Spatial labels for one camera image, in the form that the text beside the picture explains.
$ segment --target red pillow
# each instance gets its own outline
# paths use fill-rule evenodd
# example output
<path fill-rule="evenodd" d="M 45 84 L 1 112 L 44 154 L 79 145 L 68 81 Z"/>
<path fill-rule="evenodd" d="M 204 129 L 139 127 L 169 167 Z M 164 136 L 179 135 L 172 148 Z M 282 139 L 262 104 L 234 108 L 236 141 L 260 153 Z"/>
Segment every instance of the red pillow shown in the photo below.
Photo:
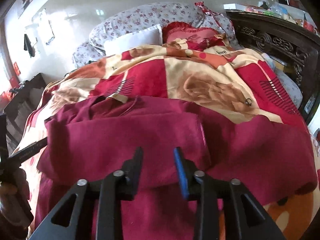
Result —
<path fill-rule="evenodd" d="M 163 41 L 169 43 L 177 38 L 186 39 L 188 49 L 203 51 L 212 46 L 225 46 L 219 33 L 207 27 L 195 28 L 184 22 L 173 22 L 162 29 Z"/>

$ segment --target dark wood carving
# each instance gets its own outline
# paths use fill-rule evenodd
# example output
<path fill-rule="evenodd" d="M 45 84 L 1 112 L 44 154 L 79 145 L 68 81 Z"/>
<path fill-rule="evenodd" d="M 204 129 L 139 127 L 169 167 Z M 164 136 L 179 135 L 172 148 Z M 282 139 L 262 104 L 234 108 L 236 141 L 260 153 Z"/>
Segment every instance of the dark wood carving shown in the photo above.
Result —
<path fill-rule="evenodd" d="M 232 11 L 227 15 L 241 45 L 257 48 L 293 66 L 295 73 L 290 78 L 303 95 L 299 111 L 309 123 L 318 105 L 314 104 L 308 114 L 304 107 L 314 93 L 318 94 L 320 38 L 298 25 L 270 16 Z"/>

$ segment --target dark wooden furniture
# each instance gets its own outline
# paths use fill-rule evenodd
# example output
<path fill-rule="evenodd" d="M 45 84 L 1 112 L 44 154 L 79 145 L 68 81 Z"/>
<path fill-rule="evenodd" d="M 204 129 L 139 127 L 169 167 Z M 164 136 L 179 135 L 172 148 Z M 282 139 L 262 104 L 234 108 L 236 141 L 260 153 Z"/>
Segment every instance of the dark wooden furniture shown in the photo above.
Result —
<path fill-rule="evenodd" d="M 26 103 L 30 111 L 34 111 L 37 106 L 33 106 L 30 101 L 30 91 L 32 88 L 45 88 L 47 85 L 41 75 L 34 76 L 30 81 L 25 83 L 25 86 L 14 96 L 14 98 L 8 103 L 4 108 L 3 112 L 7 115 L 7 119 L 12 124 L 12 126 L 20 133 L 23 134 L 23 130 L 17 125 L 16 118 L 18 116 L 19 105 Z"/>
<path fill-rule="evenodd" d="M 277 57 L 294 68 L 289 77 L 300 88 L 303 99 L 299 111 L 308 124 L 320 102 L 320 37 L 285 20 L 271 16 L 227 11 L 239 44 L 254 47 Z M 304 108 L 312 95 L 316 100 L 307 113 Z"/>

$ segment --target red dot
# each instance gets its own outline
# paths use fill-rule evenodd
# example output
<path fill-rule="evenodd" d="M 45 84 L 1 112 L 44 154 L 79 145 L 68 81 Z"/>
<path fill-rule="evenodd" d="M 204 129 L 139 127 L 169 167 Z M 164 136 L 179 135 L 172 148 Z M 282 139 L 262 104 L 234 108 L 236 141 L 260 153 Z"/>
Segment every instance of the red dot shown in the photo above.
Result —
<path fill-rule="evenodd" d="M 199 54 L 199 57 L 200 57 L 200 58 L 205 58 L 206 56 L 207 56 L 207 55 L 206 55 L 205 53 L 200 53 L 200 54 Z"/>

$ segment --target white pillow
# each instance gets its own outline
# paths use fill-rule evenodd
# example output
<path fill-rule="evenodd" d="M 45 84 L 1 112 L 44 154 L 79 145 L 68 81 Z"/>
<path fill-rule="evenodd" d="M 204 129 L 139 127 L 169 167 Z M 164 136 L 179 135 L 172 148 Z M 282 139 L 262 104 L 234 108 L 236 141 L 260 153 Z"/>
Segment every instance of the white pillow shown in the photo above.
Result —
<path fill-rule="evenodd" d="M 144 44 L 162 45 L 162 29 L 160 24 L 142 31 L 122 35 L 112 41 L 106 41 L 103 47 L 108 57 Z"/>

